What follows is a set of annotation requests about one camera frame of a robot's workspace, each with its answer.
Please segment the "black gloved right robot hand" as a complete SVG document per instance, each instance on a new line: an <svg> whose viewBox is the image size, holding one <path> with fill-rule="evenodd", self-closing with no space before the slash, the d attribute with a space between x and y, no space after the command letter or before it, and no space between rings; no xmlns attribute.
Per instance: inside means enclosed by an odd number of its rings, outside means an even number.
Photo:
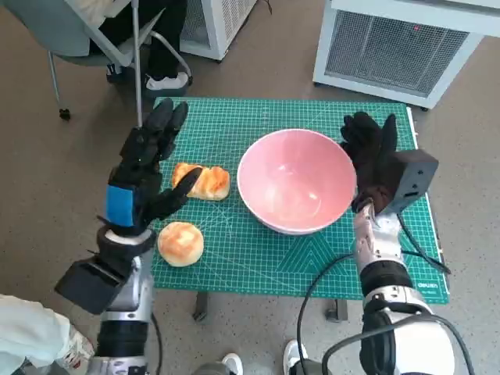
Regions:
<svg viewBox="0 0 500 375"><path fill-rule="evenodd" d="M384 175L388 160L397 148L396 116L390 114L381 127L365 112L347 115L341 136L341 147L356 172L357 194L352 201L352 211L359 213L371 203L376 214L382 212L394 197Z"/></svg>

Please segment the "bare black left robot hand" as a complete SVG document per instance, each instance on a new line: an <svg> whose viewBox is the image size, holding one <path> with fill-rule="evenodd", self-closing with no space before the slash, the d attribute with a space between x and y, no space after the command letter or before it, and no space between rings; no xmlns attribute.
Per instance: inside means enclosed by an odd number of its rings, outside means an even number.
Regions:
<svg viewBox="0 0 500 375"><path fill-rule="evenodd" d="M176 187L162 191L159 166L175 149L175 138L187 116L186 102L174 105L168 98L129 133L120 151L121 161L109 175L102 218L116 234L139 235L153 220L167 218L187 202L202 168L195 167Z"/></svg>

